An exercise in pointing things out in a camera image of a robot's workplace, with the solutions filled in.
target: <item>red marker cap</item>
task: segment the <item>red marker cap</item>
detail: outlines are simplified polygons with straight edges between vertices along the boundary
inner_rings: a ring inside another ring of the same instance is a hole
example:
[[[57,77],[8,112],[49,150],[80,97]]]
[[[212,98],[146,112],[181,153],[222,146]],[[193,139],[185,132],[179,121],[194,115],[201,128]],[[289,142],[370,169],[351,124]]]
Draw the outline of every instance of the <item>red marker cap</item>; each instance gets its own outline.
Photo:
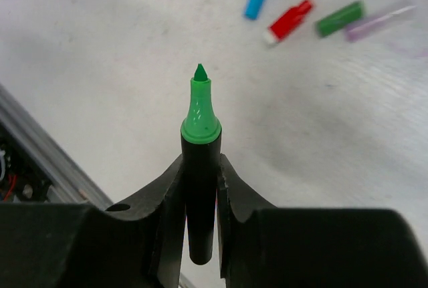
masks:
[[[286,38],[299,26],[306,14],[314,7],[311,0],[304,0],[298,6],[293,6],[272,24],[265,33],[265,40],[275,44]]]

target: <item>purple cap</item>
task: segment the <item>purple cap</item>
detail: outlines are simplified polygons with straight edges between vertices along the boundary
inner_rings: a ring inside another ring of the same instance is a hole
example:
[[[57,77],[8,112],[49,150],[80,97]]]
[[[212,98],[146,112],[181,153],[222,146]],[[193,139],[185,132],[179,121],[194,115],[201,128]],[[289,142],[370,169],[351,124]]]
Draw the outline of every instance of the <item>purple cap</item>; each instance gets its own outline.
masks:
[[[415,8],[416,6],[410,1],[404,0],[369,17],[359,19],[345,27],[346,39],[349,42],[355,42],[386,28],[390,24],[403,21],[413,14]]]

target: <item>screw hole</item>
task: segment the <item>screw hole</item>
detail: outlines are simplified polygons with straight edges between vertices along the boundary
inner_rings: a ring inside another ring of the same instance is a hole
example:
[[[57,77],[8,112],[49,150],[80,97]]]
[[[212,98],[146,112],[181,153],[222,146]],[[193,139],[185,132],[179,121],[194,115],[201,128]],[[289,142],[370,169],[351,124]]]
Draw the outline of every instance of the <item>screw hole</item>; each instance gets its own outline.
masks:
[[[112,211],[112,212],[126,211],[126,210],[129,210],[130,208],[131,208],[131,206],[129,204],[116,203],[116,204],[113,204],[112,206],[110,206],[109,208],[107,208],[106,211]]]

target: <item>table surface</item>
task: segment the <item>table surface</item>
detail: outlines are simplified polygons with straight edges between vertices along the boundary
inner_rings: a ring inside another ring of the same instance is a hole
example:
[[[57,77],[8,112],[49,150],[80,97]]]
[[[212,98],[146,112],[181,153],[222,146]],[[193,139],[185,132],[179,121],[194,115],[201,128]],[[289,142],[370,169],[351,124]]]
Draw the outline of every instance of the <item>table surface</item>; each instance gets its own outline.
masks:
[[[428,0],[355,44],[314,22],[354,0],[314,0],[287,40],[264,29],[301,0],[0,0],[0,82],[112,199],[180,152],[189,78],[213,80],[223,153],[279,206],[400,211],[428,251]],[[368,11],[397,0],[365,0]],[[183,273],[224,287],[217,255]]]

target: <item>wire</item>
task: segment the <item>wire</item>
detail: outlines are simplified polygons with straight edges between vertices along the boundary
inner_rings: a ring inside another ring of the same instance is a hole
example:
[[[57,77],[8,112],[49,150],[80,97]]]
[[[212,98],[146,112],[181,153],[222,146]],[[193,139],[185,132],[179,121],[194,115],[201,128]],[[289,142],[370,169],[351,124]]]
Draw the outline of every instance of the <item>wire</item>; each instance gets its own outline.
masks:
[[[13,178],[12,178],[11,175],[9,175],[9,183],[12,183],[12,185],[9,188],[9,191],[7,191],[7,194],[5,195],[5,198],[3,199],[3,201],[6,201],[7,198],[9,198],[9,196],[11,195],[11,193],[12,193],[12,191],[15,188],[15,185],[16,185],[16,179],[18,179],[17,175],[13,176]]]
[[[6,152],[0,150],[0,169],[1,169],[0,181],[2,181],[5,178],[5,175],[6,175],[6,160],[5,160],[5,155],[6,155]]]

